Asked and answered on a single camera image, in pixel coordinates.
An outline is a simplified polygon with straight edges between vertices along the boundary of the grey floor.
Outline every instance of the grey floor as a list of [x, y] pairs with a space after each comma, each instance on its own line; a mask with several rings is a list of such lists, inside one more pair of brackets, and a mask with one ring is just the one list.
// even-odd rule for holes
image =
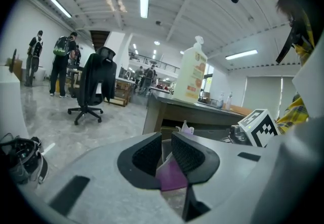
[[[141, 135], [147, 112], [147, 98], [142, 96], [134, 96], [126, 107], [103, 102], [98, 106], [104, 111], [100, 115], [102, 123], [86, 114], [75, 126], [78, 113], [69, 115], [67, 109], [78, 107], [77, 100], [60, 98], [58, 94], [51, 97], [47, 81], [34, 83], [33, 88], [21, 85], [21, 100], [30, 137], [40, 138], [45, 149], [55, 144], [45, 155], [49, 163], [47, 179], [90, 149]], [[181, 215], [185, 189], [162, 196]]]

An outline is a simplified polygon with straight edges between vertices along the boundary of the cardboard box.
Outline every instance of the cardboard box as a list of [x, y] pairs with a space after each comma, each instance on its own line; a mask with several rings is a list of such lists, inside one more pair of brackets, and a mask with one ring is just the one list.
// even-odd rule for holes
[[[8, 58], [6, 62], [6, 66], [9, 66], [11, 64], [12, 58]], [[21, 81], [22, 77], [22, 60], [15, 59], [13, 73], [16, 75], [16, 77]]]
[[267, 109], [256, 109], [238, 122], [253, 146], [265, 147], [280, 132]]

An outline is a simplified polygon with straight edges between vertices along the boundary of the office chair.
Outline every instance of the office chair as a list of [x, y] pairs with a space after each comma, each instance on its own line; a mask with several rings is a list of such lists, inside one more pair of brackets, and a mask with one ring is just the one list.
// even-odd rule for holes
[[81, 75], [80, 89], [77, 96], [79, 107], [67, 110], [68, 114], [71, 114], [72, 111], [80, 111], [74, 121], [75, 125], [78, 125], [78, 120], [86, 113], [95, 116], [98, 118], [98, 122], [101, 122], [101, 117], [94, 111], [100, 111], [100, 114], [103, 114], [103, 110], [89, 106], [99, 105], [103, 102], [104, 96], [109, 99], [109, 94], [103, 93], [103, 88], [106, 90], [109, 85], [108, 88], [114, 89], [116, 68], [115, 63], [112, 62], [114, 55], [115, 53], [106, 47], [102, 47], [97, 50], [97, 53], [90, 55]]

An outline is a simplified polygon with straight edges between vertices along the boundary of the wooden table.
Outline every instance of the wooden table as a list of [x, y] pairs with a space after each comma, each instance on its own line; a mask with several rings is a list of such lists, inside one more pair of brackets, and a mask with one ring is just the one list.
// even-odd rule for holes
[[115, 81], [115, 97], [110, 99], [109, 103], [127, 106], [131, 98], [132, 87], [135, 82], [123, 78], [116, 78]]
[[171, 94], [153, 90], [148, 99], [143, 134], [162, 131], [162, 139], [165, 140], [176, 130], [175, 126], [181, 127], [186, 120], [189, 127], [195, 128], [195, 132], [211, 130], [224, 135], [227, 132], [229, 134], [231, 125], [236, 125], [243, 118], [241, 114], [205, 104], [174, 100]]

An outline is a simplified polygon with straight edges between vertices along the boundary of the backpack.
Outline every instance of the backpack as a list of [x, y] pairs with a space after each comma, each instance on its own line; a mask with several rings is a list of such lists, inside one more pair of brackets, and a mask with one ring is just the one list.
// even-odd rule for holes
[[67, 36], [60, 37], [54, 46], [53, 53], [57, 56], [66, 56], [69, 52], [70, 40]]
[[41, 55], [41, 50], [43, 48], [41, 41], [42, 41], [42, 39], [38, 40], [38, 37], [36, 37], [36, 43], [34, 44], [34, 46], [31, 49], [32, 56], [39, 57]]
[[146, 73], [146, 78], [152, 79], [154, 76], [154, 71], [150, 68], [149, 71]]

